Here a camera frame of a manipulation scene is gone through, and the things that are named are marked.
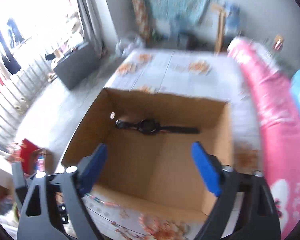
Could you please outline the black wristwatch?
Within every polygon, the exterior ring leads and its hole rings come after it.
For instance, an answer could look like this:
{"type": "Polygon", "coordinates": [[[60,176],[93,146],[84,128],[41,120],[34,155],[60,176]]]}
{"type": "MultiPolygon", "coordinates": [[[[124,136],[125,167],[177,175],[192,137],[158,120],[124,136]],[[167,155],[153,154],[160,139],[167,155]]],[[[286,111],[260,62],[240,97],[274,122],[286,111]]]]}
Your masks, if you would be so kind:
{"type": "Polygon", "coordinates": [[[123,120],[117,120],[115,127],[118,129],[132,129],[145,135],[157,134],[159,132],[165,133],[180,133],[180,134],[199,134],[200,130],[196,127],[183,126],[161,126],[161,124],[154,119],[145,119],[136,124],[123,120]]]}

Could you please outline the small open cardboard box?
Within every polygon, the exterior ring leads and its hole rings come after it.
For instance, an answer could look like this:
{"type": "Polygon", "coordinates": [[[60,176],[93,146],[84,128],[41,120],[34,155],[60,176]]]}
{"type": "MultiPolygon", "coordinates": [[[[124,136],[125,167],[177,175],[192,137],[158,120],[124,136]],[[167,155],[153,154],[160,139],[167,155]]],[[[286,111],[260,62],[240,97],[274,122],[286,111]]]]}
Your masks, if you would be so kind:
{"type": "Polygon", "coordinates": [[[37,171],[52,174],[54,171],[53,153],[46,148],[39,148],[27,139],[8,146],[10,163],[21,162],[23,172],[32,175],[37,171]]]}

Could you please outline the brown cardboard box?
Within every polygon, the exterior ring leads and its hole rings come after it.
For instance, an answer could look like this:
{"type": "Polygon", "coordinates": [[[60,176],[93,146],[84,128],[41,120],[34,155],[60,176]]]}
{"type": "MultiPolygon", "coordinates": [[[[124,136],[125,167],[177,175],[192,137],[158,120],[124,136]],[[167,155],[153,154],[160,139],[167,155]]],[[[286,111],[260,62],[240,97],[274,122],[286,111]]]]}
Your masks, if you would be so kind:
{"type": "Polygon", "coordinates": [[[216,199],[192,159],[191,146],[197,141],[221,163],[232,164],[228,103],[105,88],[77,127],[62,165],[76,165],[104,143],[108,157],[94,185],[96,193],[147,215],[202,223],[216,199]],[[200,133],[144,135],[115,127],[117,120],[137,123],[147,118],[161,125],[196,127],[200,133]]]}

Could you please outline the grey curtain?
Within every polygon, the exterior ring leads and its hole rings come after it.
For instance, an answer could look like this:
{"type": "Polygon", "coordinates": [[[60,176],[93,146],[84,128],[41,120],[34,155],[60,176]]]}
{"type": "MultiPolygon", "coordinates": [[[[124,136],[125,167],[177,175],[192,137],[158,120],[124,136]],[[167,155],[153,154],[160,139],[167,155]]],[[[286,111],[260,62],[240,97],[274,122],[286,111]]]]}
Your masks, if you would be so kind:
{"type": "Polygon", "coordinates": [[[77,4],[83,27],[84,39],[93,46],[96,55],[101,58],[103,41],[96,1],[77,0],[77,4]]]}

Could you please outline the pink floral quilt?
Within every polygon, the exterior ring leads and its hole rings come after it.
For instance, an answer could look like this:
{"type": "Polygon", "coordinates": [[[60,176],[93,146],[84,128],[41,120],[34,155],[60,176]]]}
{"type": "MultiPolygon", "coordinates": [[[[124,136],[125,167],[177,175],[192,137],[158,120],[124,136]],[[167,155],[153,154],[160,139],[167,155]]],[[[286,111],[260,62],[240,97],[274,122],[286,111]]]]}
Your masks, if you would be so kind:
{"type": "Polygon", "coordinates": [[[260,124],[263,170],[279,214],[281,238],[300,221],[300,113],[290,93],[290,80],[266,48],[236,37],[227,48],[240,66],[252,94],[260,124]]]}

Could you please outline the white plastic bag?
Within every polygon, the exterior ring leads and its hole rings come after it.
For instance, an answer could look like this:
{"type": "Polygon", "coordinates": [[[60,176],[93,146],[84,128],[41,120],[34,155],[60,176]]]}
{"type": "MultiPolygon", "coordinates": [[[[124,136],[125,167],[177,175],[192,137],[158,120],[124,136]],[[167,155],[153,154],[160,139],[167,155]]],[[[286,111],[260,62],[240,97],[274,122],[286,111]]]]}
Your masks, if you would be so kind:
{"type": "Polygon", "coordinates": [[[144,47],[145,42],[139,35],[128,35],[116,44],[115,54],[119,57],[127,57],[134,49],[144,47]]]}

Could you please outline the brown topped bottle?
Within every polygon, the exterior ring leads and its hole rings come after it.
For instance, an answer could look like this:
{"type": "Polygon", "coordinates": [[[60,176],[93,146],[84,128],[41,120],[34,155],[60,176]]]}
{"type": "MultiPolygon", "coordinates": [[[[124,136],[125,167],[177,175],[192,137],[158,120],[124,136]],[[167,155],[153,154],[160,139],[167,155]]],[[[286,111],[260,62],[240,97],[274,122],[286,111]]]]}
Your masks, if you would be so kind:
{"type": "Polygon", "coordinates": [[[276,51],[280,51],[282,49],[284,43],[284,38],[281,35],[276,35],[274,38],[273,49],[276,51]]]}

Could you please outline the patterned tall box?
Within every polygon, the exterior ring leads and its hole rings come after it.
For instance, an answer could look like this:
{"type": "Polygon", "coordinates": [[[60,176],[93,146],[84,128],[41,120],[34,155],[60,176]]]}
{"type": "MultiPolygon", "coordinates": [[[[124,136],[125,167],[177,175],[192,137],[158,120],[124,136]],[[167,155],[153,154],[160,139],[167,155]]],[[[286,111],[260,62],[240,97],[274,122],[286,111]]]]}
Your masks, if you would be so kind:
{"type": "Polygon", "coordinates": [[[151,29],[149,25],[145,0],[132,0],[132,3],[140,36],[147,41],[150,39],[151,29]]]}

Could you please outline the floral tablecloth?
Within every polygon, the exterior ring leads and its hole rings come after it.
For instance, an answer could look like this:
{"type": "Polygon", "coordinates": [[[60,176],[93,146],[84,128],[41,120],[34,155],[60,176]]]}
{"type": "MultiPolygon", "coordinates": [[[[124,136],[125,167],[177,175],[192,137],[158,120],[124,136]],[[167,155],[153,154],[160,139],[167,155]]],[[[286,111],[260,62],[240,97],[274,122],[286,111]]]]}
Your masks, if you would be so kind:
{"type": "MultiPolygon", "coordinates": [[[[262,170],[262,150],[255,107],[238,64],[226,54],[197,53],[178,50],[137,50],[124,62],[136,62],[138,55],[149,53],[153,60],[136,72],[121,75],[117,71],[106,88],[172,93],[228,101],[231,105],[231,127],[234,142],[234,164],[239,172],[262,170]],[[207,74],[188,69],[192,62],[210,65],[207,74]]],[[[85,197],[88,211],[111,239],[145,239],[138,211],[101,205],[85,197]]]]}

